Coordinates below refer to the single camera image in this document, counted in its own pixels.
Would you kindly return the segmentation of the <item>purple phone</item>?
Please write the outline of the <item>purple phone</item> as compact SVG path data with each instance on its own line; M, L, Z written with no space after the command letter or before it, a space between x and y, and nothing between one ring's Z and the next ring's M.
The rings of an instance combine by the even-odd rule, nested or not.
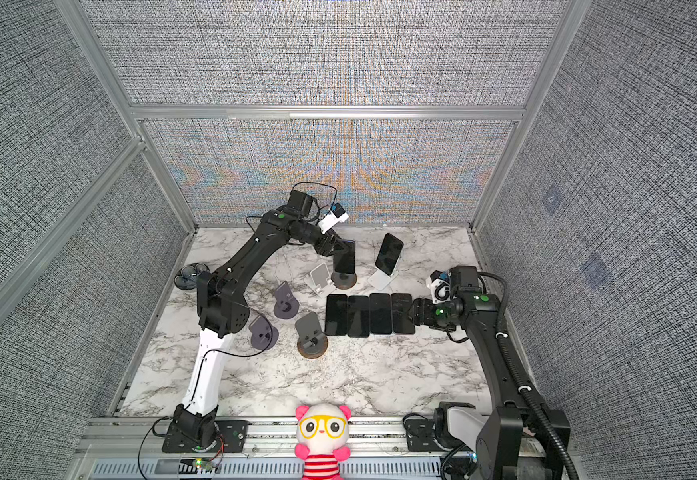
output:
M410 317L410 308L412 308L410 294L391 294L391 318L394 334L412 335L415 333L415 324Z

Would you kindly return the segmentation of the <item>black phone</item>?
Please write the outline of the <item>black phone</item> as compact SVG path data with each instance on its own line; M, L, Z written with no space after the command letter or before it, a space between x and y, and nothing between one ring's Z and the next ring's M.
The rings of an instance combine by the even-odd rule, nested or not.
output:
M369 297L352 295L348 297L348 337L364 338L370 334Z
M332 294L326 297L324 333L327 336L348 334L348 296L346 294Z
M401 239L391 233L386 233L375 260L375 267L385 275L392 276L403 248L404 243Z
M332 261L334 262L334 273L351 275L355 273L355 242L344 240L340 247L336 248Z

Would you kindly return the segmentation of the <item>blue phone mid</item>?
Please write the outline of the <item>blue phone mid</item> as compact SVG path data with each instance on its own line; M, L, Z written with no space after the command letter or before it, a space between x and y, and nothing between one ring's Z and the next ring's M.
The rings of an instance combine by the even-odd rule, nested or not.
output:
M369 296L370 333L389 335L393 332L391 296L386 293L372 293Z

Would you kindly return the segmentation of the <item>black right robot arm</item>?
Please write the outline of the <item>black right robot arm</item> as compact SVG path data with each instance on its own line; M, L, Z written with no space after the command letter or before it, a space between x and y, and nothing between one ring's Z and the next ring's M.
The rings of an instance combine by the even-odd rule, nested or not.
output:
M456 266L447 275L448 298L417 298L406 316L446 334L463 331L485 375L491 412L484 416L463 402L439 404L433 437L446 451L441 478L578 478L568 451L569 421L539 393L508 331L507 281L474 266Z

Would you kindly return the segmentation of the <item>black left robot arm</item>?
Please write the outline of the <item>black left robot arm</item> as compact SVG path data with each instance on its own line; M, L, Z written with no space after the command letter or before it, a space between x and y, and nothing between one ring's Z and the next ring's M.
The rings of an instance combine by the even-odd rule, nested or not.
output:
M348 220L338 202L328 205L324 217L312 217L316 198L292 189L288 203L260 216L252 237L218 269L198 274L196 312L200 326L200 347L190 376L190 385L178 403L166 440L182 444L197 452L208 451L218 444L216 412L220 399L220 377L224 363L240 354L228 351L234 335L240 333L252 308L246 303L246 288L258 270L284 246L294 242L310 245L316 254L330 257L346 250L348 244L334 226Z

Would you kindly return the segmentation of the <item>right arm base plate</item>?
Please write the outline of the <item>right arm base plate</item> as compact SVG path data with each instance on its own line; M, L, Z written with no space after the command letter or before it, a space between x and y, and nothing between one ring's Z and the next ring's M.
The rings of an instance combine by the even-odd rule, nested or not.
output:
M421 417L410 417L402 426L405 430L407 450L416 453L439 453L445 449L435 438L434 421Z

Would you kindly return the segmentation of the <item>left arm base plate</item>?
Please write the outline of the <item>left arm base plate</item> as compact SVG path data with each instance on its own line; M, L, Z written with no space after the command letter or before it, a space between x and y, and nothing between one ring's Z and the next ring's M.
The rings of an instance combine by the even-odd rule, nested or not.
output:
M250 424L244 420L216 420L198 428L179 428L172 420L164 434L162 453L242 453Z

